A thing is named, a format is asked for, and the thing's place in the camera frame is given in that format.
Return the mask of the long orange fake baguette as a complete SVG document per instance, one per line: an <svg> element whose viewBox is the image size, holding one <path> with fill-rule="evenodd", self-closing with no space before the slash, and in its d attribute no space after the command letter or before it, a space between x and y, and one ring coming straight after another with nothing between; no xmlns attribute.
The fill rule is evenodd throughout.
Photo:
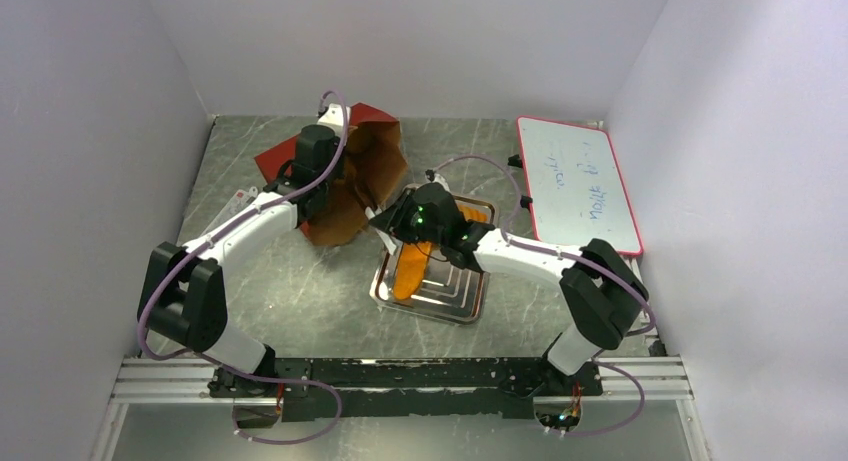
<svg viewBox="0 0 848 461"><path fill-rule="evenodd" d="M392 292L399 304L409 305L420 288L433 250L430 242L404 244L401 248Z"/></svg>

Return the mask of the orange fake croissant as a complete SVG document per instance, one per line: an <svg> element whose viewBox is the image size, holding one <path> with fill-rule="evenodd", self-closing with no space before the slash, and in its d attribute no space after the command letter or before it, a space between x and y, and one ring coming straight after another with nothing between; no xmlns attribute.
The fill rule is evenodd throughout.
<svg viewBox="0 0 848 461"><path fill-rule="evenodd" d="M464 219L467 220L467 221L481 222L481 223L488 223L489 222L489 215L483 210L477 209L477 208L472 207L472 206L464 205L464 204L459 206L459 210L462 213Z"/></svg>

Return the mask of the silver metal tray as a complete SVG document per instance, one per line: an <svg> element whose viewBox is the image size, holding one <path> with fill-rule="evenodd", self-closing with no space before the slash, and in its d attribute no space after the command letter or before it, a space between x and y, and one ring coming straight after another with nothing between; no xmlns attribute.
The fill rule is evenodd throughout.
<svg viewBox="0 0 848 461"><path fill-rule="evenodd" d="M397 309L413 315L444 322L468 325L482 314L488 277L461 270L444 260L438 250L424 258L427 264L416 291L407 299L395 296L395 278L402 251L381 253L380 263L369 288L371 298L379 308Z"/></svg>

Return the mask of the red paper bag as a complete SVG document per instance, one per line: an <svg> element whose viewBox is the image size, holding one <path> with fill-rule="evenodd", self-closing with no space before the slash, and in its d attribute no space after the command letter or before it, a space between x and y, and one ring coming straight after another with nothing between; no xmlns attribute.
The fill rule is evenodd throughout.
<svg viewBox="0 0 848 461"><path fill-rule="evenodd" d="M350 242L367 224L365 210L383 205L392 195L407 170L400 141L398 119L364 103L353 105L340 157L343 177L332 183L326 207L299 225L313 245ZM264 152L254 157L262 176Z"/></svg>

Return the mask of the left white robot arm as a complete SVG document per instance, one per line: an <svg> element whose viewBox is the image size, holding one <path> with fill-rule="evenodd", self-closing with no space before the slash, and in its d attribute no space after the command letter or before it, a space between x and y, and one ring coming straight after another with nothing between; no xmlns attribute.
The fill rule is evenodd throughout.
<svg viewBox="0 0 848 461"><path fill-rule="evenodd" d="M345 128L312 124L254 201L203 237L182 246L164 242L151 254L138 311L137 336L152 359L149 332L177 344L177 353L203 355L237 372L237 384L261 397L277 381L276 354L228 316L227 280L253 254L320 213L341 178Z"/></svg>

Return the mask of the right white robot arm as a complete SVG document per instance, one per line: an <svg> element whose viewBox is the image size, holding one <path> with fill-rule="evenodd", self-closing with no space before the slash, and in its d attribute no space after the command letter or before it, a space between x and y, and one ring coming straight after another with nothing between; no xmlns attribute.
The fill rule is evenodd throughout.
<svg viewBox="0 0 848 461"><path fill-rule="evenodd" d="M608 242L592 239L573 247L513 236L467 217L454 196L435 182L406 190L367 218L390 244L430 243L456 268L519 276L559 289L572 324L547 348L539 370L542 387L553 395L573 387L591 358L617 349L633 335L635 321L649 310L647 289Z"/></svg>

